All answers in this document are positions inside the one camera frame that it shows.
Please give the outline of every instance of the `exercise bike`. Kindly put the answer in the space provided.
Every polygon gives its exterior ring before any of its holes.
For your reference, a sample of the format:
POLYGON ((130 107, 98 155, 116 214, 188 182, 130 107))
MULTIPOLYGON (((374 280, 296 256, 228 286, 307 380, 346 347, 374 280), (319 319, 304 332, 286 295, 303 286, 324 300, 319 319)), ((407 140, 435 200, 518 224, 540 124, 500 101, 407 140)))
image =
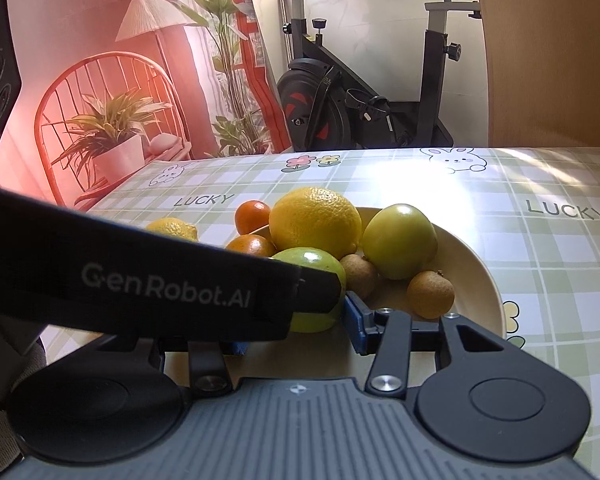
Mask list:
POLYGON ((355 148, 452 146, 438 117, 447 56, 458 61, 461 46, 447 43, 446 14, 470 12, 480 18, 480 3, 429 2, 420 101, 389 101, 378 95, 322 44, 326 20, 315 18, 315 37, 307 34, 304 0, 291 0, 292 61, 278 82, 286 123, 296 152, 355 148))

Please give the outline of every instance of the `brown wooden panel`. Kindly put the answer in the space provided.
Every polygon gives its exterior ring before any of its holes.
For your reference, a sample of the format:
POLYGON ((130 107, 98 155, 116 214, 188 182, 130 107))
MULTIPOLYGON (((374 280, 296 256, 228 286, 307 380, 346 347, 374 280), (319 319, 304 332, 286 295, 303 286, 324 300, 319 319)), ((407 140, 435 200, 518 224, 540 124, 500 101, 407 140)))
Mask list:
POLYGON ((600 0, 480 0, 490 146, 600 146, 600 0))

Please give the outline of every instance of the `green apple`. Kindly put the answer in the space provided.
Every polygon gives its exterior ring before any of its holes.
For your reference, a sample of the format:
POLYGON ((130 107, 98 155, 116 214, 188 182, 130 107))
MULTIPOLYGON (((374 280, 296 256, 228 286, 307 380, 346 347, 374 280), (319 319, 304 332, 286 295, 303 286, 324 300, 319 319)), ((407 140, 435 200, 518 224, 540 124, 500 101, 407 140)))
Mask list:
POLYGON ((382 209, 362 235, 365 257, 389 280, 410 280, 438 252, 436 230, 422 211, 408 204, 382 209))
POLYGON ((329 313, 309 314, 307 312, 295 312, 291 319, 291 332, 323 332, 335 325, 342 315, 344 294, 347 289, 347 278, 340 262, 326 251, 309 247, 294 247, 280 251, 274 254, 272 258, 288 264, 335 272, 342 285, 340 299, 329 313))

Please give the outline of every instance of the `beige plate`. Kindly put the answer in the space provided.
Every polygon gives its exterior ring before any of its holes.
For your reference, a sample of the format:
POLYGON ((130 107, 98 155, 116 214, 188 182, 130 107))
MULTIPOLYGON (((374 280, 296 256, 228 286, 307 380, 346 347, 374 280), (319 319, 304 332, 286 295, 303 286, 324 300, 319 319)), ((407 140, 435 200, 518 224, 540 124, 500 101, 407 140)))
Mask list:
MULTIPOLYGON (((378 208, 359 207, 363 228, 378 213, 378 208)), ((432 270, 442 270, 453 283, 456 301, 453 311, 465 316, 493 333, 504 337, 505 316, 502 299, 493 279, 480 258, 443 228, 435 226, 438 235, 438 254, 432 270)), ((269 228, 255 232, 269 238, 269 228)), ((404 303, 406 286, 387 280, 368 298, 370 308, 384 306, 399 308, 404 303)), ((290 333, 284 341, 251 343, 242 357, 227 357, 226 362, 234 381, 240 377, 277 377, 289 379, 355 377, 364 385, 373 356, 359 356, 349 342, 341 324, 326 332, 315 334, 290 333)), ((186 354, 168 356, 165 371, 179 384, 187 384, 186 354)), ((435 371, 433 355, 414 352, 411 355, 409 383, 421 384, 435 371)))

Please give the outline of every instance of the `white plant pot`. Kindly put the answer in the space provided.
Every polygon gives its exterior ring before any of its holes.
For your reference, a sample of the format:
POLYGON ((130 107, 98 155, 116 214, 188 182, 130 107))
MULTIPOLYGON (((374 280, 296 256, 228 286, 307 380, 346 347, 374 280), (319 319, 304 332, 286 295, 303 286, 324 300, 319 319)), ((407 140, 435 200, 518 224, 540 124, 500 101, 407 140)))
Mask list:
POLYGON ((135 173, 144 166, 141 136, 134 135, 108 152, 93 157, 93 163, 110 184, 135 173))

